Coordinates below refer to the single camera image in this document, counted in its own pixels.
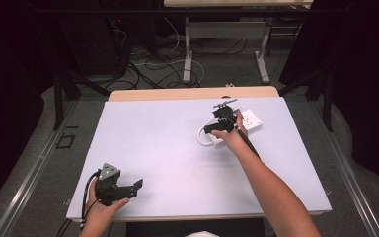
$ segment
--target forearm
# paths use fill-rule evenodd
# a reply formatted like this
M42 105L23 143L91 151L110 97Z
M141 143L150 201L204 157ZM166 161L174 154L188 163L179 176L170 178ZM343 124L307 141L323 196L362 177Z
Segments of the forearm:
M319 236L297 195L248 146L234 151L277 236Z
M102 229L99 226L93 226L91 223L88 225L85 225L84 229L82 230L80 237L100 237L103 235L105 231L105 228Z

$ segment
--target table leg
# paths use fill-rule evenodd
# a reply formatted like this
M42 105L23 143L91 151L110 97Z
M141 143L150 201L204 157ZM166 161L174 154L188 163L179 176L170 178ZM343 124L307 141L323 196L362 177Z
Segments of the table leg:
M186 17L186 62L184 64L183 82L190 81L190 68L191 68L192 52L190 50L190 18Z
M261 80L264 84L269 84L269 77L266 71L264 55L266 51L266 44L269 38L270 28L272 26L272 18L267 18L265 23L265 29L263 31L263 37L261 41L260 51L255 51L255 57L257 59L258 69L260 69Z

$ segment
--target table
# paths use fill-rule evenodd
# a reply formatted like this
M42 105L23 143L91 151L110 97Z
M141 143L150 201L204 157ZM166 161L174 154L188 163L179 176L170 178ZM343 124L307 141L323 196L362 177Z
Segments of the table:
M221 8L221 7L273 7L311 5L313 0L165 0L165 7L174 8ZM264 62L264 54L269 37L272 18L265 22L191 22L186 17L186 61L183 81L190 81L192 52L191 38L258 38L261 37L260 51L255 58L261 74L261 80L269 84Z
M224 146L204 147L196 134L221 97L239 98L263 122L250 139L262 159L311 214L331 205L291 114L273 87L115 91L102 112L66 217L80 219L88 178L104 162L122 170L120 186L143 188L114 221L262 217L237 159Z

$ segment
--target wooden table edge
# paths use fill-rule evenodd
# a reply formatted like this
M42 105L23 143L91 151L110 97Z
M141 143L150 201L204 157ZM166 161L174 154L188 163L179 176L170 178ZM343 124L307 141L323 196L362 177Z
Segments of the wooden table edge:
M165 101L231 98L279 97L272 86L217 87L152 90L118 90L111 92L109 102Z

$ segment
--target black curtain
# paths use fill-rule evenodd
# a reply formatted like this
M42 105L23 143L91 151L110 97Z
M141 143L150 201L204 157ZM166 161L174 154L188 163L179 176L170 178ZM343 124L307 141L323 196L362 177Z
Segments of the black curtain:
M379 175L379 1L315 0L312 9L350 12L337 19L307 19L280 81L290 85L332 56L333 102L351 128L352 157ZM341 43L334 47L336 41Z
M33 24L23 2L0 1L0 189L38 124L40 94L52 86Z

